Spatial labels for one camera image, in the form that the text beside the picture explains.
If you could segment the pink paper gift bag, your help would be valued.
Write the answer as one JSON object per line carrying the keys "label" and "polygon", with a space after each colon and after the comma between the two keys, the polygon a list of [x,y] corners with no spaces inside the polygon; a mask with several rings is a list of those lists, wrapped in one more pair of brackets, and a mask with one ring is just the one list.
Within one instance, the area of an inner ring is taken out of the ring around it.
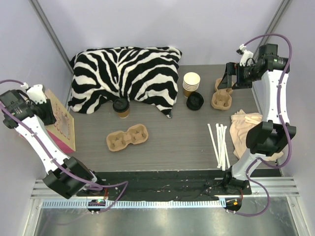
{"label": "pink paper gift bag", "polygon": [[48,134],[64,153],[75,152],[74,118],[49,89],[45,91],[45,95],[51,101],[56,118],[54,124],[46,126]]}

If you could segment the black plastic cup lid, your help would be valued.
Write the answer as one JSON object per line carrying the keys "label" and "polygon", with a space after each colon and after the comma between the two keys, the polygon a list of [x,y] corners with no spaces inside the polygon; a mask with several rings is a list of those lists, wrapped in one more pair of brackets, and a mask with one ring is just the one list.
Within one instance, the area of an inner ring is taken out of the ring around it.
{"label": "black plastic cup lid", "polygon": [[113,110],[123,113],[129,109],[129,101],[126,98],[118,98],[113,102]]}

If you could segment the brown paper coffee cup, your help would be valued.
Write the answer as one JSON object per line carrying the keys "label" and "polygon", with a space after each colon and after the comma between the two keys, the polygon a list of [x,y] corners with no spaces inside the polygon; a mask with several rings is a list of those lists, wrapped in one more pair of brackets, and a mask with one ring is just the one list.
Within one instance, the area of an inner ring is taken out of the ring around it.
{"label": "brown paper coffee cup", "polygon": [[120,118],[127,118],[129,115],[129,108],[125,109],[124,111],[116,111],[116,114],[120,117]]}

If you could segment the brown cardboard cup carrier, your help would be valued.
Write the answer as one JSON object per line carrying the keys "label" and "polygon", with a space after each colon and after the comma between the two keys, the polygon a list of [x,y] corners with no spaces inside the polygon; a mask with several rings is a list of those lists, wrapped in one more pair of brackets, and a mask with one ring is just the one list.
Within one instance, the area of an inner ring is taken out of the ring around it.
{"label": "brown cardboard cup carrier", "polygon": [[138,145],[147,141],[149,137],[145,125],[131,126],[127,131],[116,131],[107,135],[106,143],[110,151],[116,152],[125,149],[129,144]]}

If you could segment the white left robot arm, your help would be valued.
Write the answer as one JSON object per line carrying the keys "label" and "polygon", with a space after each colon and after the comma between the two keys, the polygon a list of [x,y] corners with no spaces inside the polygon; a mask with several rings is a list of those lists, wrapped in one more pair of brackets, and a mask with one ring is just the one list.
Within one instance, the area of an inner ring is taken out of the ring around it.
{"label": "white left robot arm", "polygon": [[105,184],[82,162],[63,153],[48,134],[46,126],[56,122],[50,99],[36,100],[13,89],[1,94],[0,108],[4,125],[22,135],[40,157],[47,187],[66,199],[85,188],[94,196],[104,192]]}

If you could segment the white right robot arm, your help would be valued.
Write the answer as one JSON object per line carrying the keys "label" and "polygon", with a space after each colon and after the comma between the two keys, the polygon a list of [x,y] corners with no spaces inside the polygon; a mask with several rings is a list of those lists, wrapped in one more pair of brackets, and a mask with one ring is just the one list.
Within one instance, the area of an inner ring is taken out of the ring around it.
{"label": "white right robot arm", "polygon": [[253,82],[261,81],[266,93],[262,120],[246,136],[246,150],[239,161],[225,172],[220,188],[227,194],[244,192],[249,177],[268,157],[291,146],[296,127],[290,125],[286,111],[286,83],[290,72],[290,58],[278,56],[276,44],[259,48],[258,59],[242,44],[237,53],[239,63],[228,62],[218,89],[247,89]]}

